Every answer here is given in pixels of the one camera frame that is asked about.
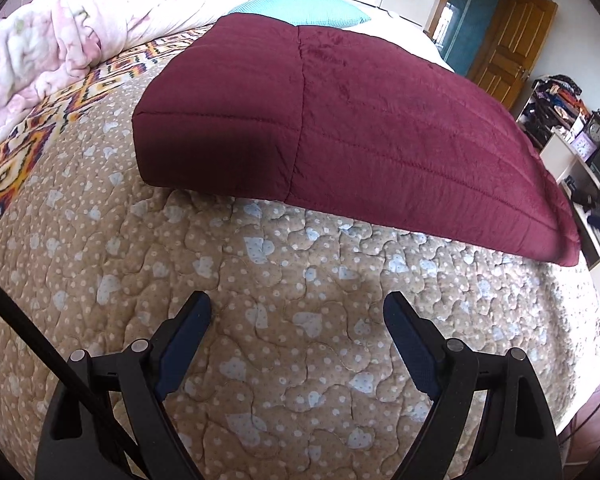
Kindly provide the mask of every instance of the quilted bedspread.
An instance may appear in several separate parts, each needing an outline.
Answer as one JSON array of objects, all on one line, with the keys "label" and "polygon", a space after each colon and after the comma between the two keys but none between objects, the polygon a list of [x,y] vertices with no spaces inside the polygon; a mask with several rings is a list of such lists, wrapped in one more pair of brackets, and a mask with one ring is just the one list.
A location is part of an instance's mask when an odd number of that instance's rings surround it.
[{"label": "quilted bedspread", "polygon": [[[430,409],[382,322],[384,296],[401,290],[447,337],[526,349],[564,427],[600,381],[583,258],[565,268],[280,202],[149,187],[131,115],[167,60],[64,123],[0,220],[0,284],[63,356],[119,351],[205,290],[213,324],[165,402],[205,478],[390,476]],[[0,447],[26,478],[55,385],[0,320]],[[119,399],[115,412],[126,424]]]}]

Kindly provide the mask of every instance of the red cloth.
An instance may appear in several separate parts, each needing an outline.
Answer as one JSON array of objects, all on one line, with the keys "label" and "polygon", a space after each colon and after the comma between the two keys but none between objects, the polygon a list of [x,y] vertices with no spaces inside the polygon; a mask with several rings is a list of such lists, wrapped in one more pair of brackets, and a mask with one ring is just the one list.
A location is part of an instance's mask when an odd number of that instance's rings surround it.
[{"label": "red cloth", "polygon": [[152,186],[579,258],[566,197],[502,105],[378,38],[230,14],[151,82],[133,127]]}]

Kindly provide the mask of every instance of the screw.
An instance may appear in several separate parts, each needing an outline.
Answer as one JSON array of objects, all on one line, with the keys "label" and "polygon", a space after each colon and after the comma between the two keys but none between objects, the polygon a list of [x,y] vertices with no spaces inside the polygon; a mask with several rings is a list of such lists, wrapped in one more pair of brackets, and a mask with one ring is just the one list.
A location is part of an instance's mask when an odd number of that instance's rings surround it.
[{"label": "screw", "polygon": [[77,363],[78,361],[82,361],[82,359],[84,359],[84,350],[82,348],[78,348],[77,350],[74,350],[71,354],[71,357],[69,357],[69,359],[71,359],[71,361],[73,361],[74,363]]},{"label": "screw", "polygon": [[511,355],[518,361],[524,361],[524,359],[526,359],[526,353],[521,348],[512,348]]},{"label": "screw", "polygon": [[131,350],[134,352],[144,352],[149,348],[149,342],[146,339],[136,339],[131,343]]},{"label": "screw", "polygon": [[459,339],[449,339],[446,342],[446,348],[448,348],[451,352],[461,352],[464,350],[464,343]]}]

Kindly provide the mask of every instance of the black bracket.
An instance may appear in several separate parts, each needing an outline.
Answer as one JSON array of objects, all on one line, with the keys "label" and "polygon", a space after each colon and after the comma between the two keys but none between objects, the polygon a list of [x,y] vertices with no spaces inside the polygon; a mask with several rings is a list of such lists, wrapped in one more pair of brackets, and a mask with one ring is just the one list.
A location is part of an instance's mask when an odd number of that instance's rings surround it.
[{"label": "black bracket", "polygon": [[[162,401],[179,387],[210,323],[209,297],[194,292],[177,316],[164,321],[150,340],[138,339],[120,353],[99,357],[76,350],[67,361],[109,412],[109,392],[122,392],[151,480],[203,480]],[[139,479],[110,433],[62,383],[46,413],[35,478]]]},{"label": "black bracket", "polygon": [[[445,339],[399,292],[384,301],[384,320],[417,389],[433,401],[393,480],[443,480],[464,431],[473,394],[486,404],[462,480],[559,480],[560,452],[540,383],[519,348],[497,356]],[[122,392],[133,436],[151,480],[203,480],[162,401],[179,387],[211,322],[209,297],[195,292],[150,339],[90,357],[76,350],[70,367],[112,414],[109,392]],[[64,384],[49,405],[38,447],[36,480],[128,480],[123,448]]]},{"label": "black bracket", "polygon": [[416,388],[433,406],[393,480],[443,480],[464,431],[473,393],[487,390],[477,440],[462,480],[561,480],[553,419],[529,358],[472,351],[445,339],[399,292],[384,321]]}]

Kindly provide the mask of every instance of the alarm clock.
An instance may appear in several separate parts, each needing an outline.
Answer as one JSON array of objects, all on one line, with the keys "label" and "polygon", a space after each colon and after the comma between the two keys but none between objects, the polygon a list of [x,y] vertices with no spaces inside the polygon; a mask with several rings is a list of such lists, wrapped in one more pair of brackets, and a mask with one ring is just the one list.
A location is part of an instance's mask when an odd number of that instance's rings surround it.
[{"label": "alarm clock", "polygon": [[583,161],[587,161],[597,150],[597,145],[589,138],[585,132],[581,132],[571,146],[576,150],[577,154],[582,157]]},{"label": "alarm clock", "polygon": [[600,110],[594,112],[582,130],[595,143],[595,149],[600,148]]}]

